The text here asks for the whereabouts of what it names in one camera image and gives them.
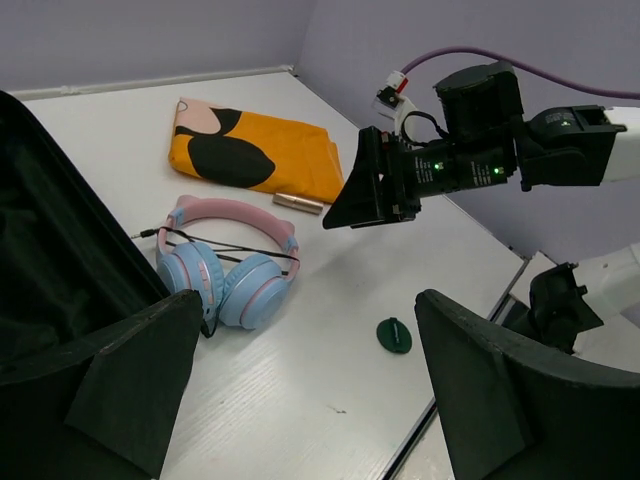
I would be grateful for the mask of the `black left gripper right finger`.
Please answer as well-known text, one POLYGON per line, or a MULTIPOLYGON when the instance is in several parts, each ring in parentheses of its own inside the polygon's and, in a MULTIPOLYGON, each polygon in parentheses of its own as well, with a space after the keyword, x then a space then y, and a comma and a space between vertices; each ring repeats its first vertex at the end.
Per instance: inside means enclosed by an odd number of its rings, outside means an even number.
POLYGON ((638 374, 544 346, 433 289, 415 314, 456 478, 638 478, 638 374))

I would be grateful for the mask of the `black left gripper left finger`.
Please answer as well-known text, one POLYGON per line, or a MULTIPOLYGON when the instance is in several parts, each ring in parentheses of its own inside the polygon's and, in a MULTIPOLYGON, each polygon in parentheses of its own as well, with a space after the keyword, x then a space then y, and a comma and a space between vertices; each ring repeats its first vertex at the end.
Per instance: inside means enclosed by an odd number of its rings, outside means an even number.
POLYGON ((201 317, 199 295, 183 291, 2 363, 2 478, 159 478, 201 317))

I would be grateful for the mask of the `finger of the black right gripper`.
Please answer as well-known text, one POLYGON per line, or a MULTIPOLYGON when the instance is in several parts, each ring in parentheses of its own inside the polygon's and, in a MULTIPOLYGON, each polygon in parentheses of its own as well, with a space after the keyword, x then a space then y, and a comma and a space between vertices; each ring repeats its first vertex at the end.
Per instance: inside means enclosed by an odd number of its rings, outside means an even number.
POLYGON ((358 133, 353 169, 342 190, 322 220, 325 230, 363 228, 385 221, 384 189, 386 173, 382 132, 367 127, 358 133))

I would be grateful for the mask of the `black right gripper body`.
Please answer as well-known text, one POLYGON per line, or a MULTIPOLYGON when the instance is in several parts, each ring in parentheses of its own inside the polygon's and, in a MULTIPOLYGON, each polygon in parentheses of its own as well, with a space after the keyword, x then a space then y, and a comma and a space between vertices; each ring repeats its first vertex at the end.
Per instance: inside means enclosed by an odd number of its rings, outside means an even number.
POLYGON ((384 132, 382 153, 385 223, 415 219, 423 198, 504 184, 515 172, 515 153, 510 144, 475 150, 433 140, 418 147, 384 132))

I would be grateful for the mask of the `rose gold lipstick tube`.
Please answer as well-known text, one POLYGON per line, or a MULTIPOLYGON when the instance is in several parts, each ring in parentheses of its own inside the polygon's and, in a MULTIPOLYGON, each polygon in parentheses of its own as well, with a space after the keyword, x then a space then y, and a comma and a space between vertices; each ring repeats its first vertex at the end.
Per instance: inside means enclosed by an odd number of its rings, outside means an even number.
POLYGON ((324 210, 322 202, 284 193, 275 193, 272 197, 272 203, 312 215, 320 215, 324 210))

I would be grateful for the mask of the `orange black patterned cloth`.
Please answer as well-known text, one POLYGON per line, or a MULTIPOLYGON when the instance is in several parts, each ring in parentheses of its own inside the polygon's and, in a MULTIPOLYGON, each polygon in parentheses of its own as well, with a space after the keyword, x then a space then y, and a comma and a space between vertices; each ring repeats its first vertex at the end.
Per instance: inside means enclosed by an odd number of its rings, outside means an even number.
POLYGON ((344 185, 337 145, 321 127, 182 98, 173 129, 169 164, 193 177, 327 204, 344 185))

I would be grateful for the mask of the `pink blue cat-ear headphones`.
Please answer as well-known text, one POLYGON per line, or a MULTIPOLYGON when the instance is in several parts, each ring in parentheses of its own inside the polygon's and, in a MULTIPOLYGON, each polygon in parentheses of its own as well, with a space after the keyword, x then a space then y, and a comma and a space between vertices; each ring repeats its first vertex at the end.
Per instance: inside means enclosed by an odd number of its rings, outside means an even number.
POLYGON ((203 311, 202 334, 209 338, 220 324, 255 330, 277 313, 299 271, 299 245, 295 227, 271 213, 236 200, 183 195, 163 225, 133 237, 156 238, 156 272, 171 293, 197 292, 203 311), (225 271, 222 253, 213 242, 184 232, 187 224, 222 219, 248 225, 269 236, 276 252, 229 245, 248 257, 235 258, 225 271))

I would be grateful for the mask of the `black hard-shell suitcase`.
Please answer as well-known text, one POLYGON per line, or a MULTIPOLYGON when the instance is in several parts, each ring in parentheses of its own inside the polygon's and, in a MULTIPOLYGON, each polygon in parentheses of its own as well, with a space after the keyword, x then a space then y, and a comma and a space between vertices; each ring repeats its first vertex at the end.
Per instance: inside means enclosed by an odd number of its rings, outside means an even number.
POLYGON ((1 364, 167 297, 149 262, 49 132, 1 95, 1 364))

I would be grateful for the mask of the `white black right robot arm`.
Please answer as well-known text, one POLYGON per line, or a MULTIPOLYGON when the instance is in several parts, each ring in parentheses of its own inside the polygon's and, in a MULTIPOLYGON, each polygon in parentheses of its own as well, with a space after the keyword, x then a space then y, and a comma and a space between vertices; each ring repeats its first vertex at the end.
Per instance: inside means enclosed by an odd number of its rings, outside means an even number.
MULTIPOLYGON (((379 101, 395 111, 395 128, 362 129, 352 172, 323 220, 325 229, 413 220, 424 198, 493 187, 519 174, 521 188, 595 187, 639 174, 639 112, 632 107, 554 107, 526 119, 516 68, 477 65, 438 82, 444 118, 436 138, 413 139, 413 112, 391 78, 379 101)), ((639 248, 538 274, 529 312, 513 329, 572 353, 579 334, 602 326, 639 301, 639 248)))

